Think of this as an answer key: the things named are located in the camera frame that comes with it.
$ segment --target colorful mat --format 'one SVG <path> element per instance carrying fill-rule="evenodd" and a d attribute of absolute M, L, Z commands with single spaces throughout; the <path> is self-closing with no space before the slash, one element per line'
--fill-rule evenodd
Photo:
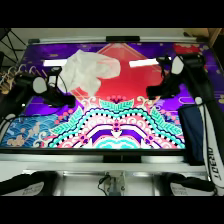
<path fill-rule="evenodd" d="M 31 45 L 23 63 L 39 71 L 44 60 L 65 59 L 78 49 L 116 58 L 121 64 L 119 77 L 103 80 L 96 96 L 89 97 L 80 88 L 72 91 L 77 98 L 75 108 L 62 108 L 47 117 L 18 118 L 9 127 L 2 146 L 88 149 L 185 149 L 177 109 L 192 104 L 184 85 L 173 99 L 148 100 L 146 87 L 158 85 L 158 65 L 130 68 L 129 61 L 156 58 L 176 53 L 201 53 L 215 88 L 216 99 L 224 110 L 224 78 L 212 51 L 205 44 L 128 43 L 128 44 L 51 44 Z M 48 114 L 57 109 L 34 97 L 26 115 Z"/>

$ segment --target white cloth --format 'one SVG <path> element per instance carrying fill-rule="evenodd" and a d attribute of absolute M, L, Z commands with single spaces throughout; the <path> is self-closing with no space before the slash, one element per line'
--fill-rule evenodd
<path fill-rule="evenodd" d="M 65 82 L 68 92 L 80 87 L 89 96 L 94 96 L 101 86 L 101 81 L 97 78 L 117 77 L 120 70 L 120 62 L 117 59 L 78 50 L 68 58 L 60 76 Z M 60 77 L 58 78 L 58 87 L 61 91 L 66 92 Z"/>

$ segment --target blue wave pattern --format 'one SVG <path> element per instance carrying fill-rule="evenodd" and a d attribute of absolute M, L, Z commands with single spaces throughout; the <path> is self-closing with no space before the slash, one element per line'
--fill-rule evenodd
<path fill-rule="evenodd" d="M 9 139 L 16 139 L 18 135 L 21 135 L 21 129 L 25 128 L 25 132 L 22 134 L 23 138 L 26 139 L 29 135 L 29 130 L 33 129 L 33 127 L 36 125 L 37 122 L 40 122 L 40 132 L 46 132 L 47 136 L 49 136 L 50 129 L 57 126 L 54 121 L 57 120 L 57 115 L 50 115 L 50 116 L 40 116 L 40 117 L 27 117 L 27 118 L 17 118 L 15 119 L 11 125 L 9 126 L 3 140 L 1 146 L 7 146 L 10 145 L 7 144 L 7 141 Z M 30 137 L 23 145 L 23 147 L 33 147 L 34 141 L 38 139 L 38 134 L 34 134 L 32 137 Z"/>

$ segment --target folded cloth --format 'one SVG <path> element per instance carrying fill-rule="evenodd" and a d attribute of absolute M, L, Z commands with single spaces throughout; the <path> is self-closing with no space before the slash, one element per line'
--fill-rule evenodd
<path fill-rule="evenodd" d="M 191 165 L 204 164 L 203 158 L 203 122 L 199 109 L 184 105 L 178 110 L 183 130 L 187 159 Z"/>
<path fill-rule="evenodd" d="M 60 73 L 68 92 L 80 87 L 89 96 L 95 95 L 101 86 L 98 78 L 114 78 L 120 74 L 120 62 L 117 59 L 102 54 L 78 50 L 67 59 Z M 58 87 L 66 92 L 62 80 L 58 79 Z"/>

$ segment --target table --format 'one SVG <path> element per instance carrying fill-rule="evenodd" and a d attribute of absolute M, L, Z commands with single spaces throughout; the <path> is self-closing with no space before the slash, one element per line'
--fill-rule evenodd
<path fill-rule="evenodd" d="M 183 43 L 69 43 L 30 45 L 22 63 L 27 69 L 36 66 L 42 75 L 49 68 L 43 61 L 66 59 L 77 50 L 97 52 L 116 58 L 121 64 L 119 77 L 102 80 L 94 97 L 80 88 L 72 94 L 77 98 L 73 109 L 65 106 L 47 117 L 18 118 L 10 125 L 2 147 L 22 147 L 29 150 L 47 148 L 104 150 L 176 150 L 185 149 L 184 136 L 177 110 L 183 104 L 193 104 L 184 85 L 173 99 L 159 100 L 152 106 L 146 87 L 158 85 L 161 69 L 158 65 L 130 68 L 129 61 L 156 58 L 168 54 L 197 52 L 206 58 L 206 69 L 215 88 L 215 97 L 224 110 L 224 77 L 213 52 L 206 44 Z M 57 109 L 34 97 L 25 114 L 53 113 Z"/>

